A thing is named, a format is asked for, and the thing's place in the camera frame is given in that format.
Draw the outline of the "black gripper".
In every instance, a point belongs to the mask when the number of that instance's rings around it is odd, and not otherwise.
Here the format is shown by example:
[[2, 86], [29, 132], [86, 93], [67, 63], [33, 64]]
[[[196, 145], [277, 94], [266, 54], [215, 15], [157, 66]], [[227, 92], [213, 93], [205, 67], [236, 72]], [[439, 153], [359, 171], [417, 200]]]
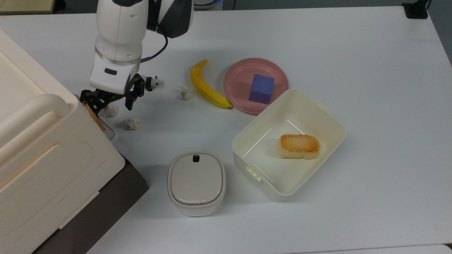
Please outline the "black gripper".
[[107, 91], [96, 89], [95, 91], [83, 90], [81, 91], [81, 102], [86, 103], [95, 115], [111, 103], [125, 97], [125, 106], [128, 110], [132, 110], [133, 103], [142, 97], [145, 93], [145, 80], [140, 74], [135, 74], [132, 81], [131, 90], [125, 94], [110, 93]]

